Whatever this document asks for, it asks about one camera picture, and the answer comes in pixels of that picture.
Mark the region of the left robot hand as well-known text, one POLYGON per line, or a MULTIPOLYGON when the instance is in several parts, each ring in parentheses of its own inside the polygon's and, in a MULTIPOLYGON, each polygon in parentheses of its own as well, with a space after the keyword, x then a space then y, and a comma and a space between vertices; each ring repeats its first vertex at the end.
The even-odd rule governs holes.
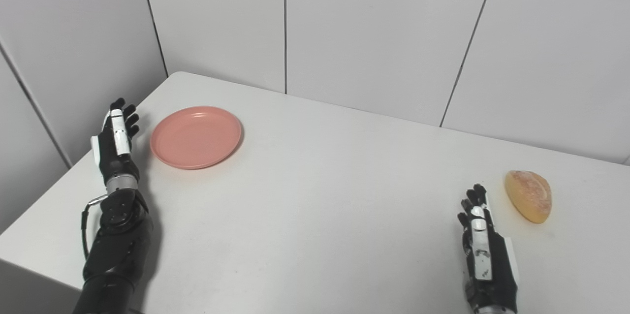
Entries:
POLYGON ((116 177, 140 179, 139 168, 132 160, 132 140, 140 131, 136 106, 119 98, 110 104, 101 132, 91 138, 95 163, 105 185, 116 177))

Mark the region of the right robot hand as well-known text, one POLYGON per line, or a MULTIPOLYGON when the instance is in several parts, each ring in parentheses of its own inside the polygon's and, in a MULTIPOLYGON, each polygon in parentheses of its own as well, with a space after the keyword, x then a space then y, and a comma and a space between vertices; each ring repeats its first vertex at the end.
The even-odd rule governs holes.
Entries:
POLYGON ((510 242, 495 229, 486 189, 475 184, 461 206, 457 218, 468 270, 464 293, 471 313, 516 314, 518 285, 510 242))

